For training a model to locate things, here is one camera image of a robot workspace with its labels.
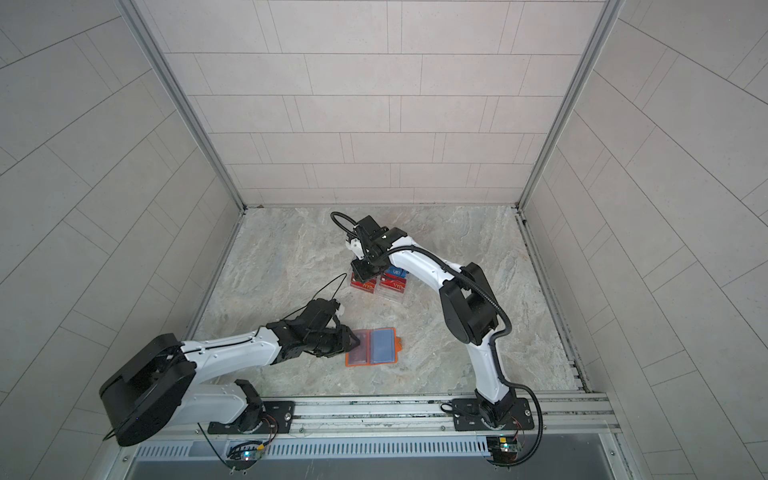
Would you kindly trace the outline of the clear acrylic card display stand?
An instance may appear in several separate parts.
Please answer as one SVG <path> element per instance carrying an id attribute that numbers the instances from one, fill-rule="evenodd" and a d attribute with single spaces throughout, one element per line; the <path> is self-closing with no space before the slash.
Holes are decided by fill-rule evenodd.
<path id="1" fill-rule="evenodd" d="M 366 282 L 360 281 L 355 274 L 352 274 L 349 285 L 362 292 L 402 304 L 408 292 L 408 280 L 407 270 L 390 266 L 383 273 Z"/>

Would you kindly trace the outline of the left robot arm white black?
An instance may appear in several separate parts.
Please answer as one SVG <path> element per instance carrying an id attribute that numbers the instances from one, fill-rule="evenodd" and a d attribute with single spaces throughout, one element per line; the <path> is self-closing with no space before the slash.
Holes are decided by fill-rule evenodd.
<path id="1" fill-rule="evenodd" d="M 339 320 L 335 299 L 313 299 L 293 319 L 216 340 L 152 339 L 99 389 L 109 418 L 108 438 L 139 444 L 171 425 L 214 423 L 228 433 L 274 428 L 263 400 L 247 380 L 215 385 L 213 379 L 252 367 L 277 365 L 304 353 L 318 358 L 346 354 L 360 344 Z"/>

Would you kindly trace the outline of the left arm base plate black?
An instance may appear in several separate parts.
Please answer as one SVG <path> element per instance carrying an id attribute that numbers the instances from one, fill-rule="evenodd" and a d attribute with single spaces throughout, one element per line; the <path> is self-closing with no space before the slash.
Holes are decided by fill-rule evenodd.
<path id="1" fill-rule="evenodd" d="M 212 435 L 274 435 L 290 431 L 296 404 L 293 401 L 266 401 L 257 409 L 249 406 L 232 423 L 210 422 L 206 428 Z"/>

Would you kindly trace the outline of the orange card holder wallet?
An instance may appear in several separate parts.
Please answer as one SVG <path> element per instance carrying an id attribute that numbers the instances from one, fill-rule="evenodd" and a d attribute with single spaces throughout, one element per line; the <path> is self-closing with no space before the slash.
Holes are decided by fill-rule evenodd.
<path id="1" fill-rule="evenodd" d="M 370 363 L 365 366 L 395 364 L 402 351 L 402 340 L 392 327 L 370 331 Z"/>

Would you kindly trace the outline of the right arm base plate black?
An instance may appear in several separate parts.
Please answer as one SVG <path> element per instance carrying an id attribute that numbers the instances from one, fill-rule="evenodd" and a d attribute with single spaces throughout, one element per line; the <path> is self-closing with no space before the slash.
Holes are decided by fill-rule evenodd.
<path id="1" fill-rule="evenodd" d="M 515 397 L 493 404 L 482 397 L 454 398 L 441 404 L 459 432 L 534 430 L 534 410 L 527 399 Z"/>

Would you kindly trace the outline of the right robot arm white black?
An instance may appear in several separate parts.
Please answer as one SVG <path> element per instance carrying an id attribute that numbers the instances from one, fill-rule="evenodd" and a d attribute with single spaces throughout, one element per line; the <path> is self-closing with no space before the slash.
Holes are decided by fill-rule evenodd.
<path id="1" fill-rule="evenodd" d="M 476 379 L 479 415 L 491 429 L 511 420 L 517 402 L 515 387 L 503 373 L 496 340 L 511 332 L 503 311 L 476 264 L 449 262 L 423 248 L 399 228 L 379 225 L 372 217 L 354 220 L 333 211 L 331 220 L 347 235 L 353 252 L 354 277 L 365 283 L 396 267 L 407 271 L 437 292 L 445 324 L 468 351 Z"/>

